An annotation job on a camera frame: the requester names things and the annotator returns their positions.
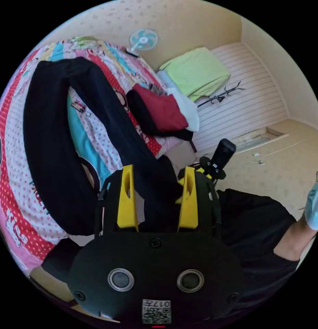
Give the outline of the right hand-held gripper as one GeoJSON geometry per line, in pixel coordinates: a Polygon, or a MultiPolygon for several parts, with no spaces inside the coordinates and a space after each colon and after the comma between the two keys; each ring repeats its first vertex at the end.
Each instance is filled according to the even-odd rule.
{"type": "MultiPolygon", "coordinates": [[[[196,169],[196,172],[202,173],[207,178],[211,180],[224,180],[226,177],[226,173],[223,169],[220,169],[216,164],[211,163],[208,157],[201,157],[199,160],[200,166],[196,169]]],[[[182,187],[181,196],[176,200],[175,204],[181,205],[184,195],[184,184],[185,184],[185,177],[178,180],[178,184],[182,187]]]]}

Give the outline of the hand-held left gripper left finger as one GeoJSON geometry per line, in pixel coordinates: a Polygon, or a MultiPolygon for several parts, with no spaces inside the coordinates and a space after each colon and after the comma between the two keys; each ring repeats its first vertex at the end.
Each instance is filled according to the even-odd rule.
{"type": "Polygon", "coordinates": [[[117,225],[122,230],[139,231],[133,165],[124,166],[122,170],[117,225]]]}

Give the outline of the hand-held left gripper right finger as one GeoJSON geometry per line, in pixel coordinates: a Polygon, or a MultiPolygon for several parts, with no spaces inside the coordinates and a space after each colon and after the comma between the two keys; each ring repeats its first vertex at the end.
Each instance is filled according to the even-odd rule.
{"type": "Polygon", "coordinates": [[[178,229],[194,230],[199,224],[195,169],[189,166],[185,167],[184,177],[184,195],[180,205],[178,229]]]}

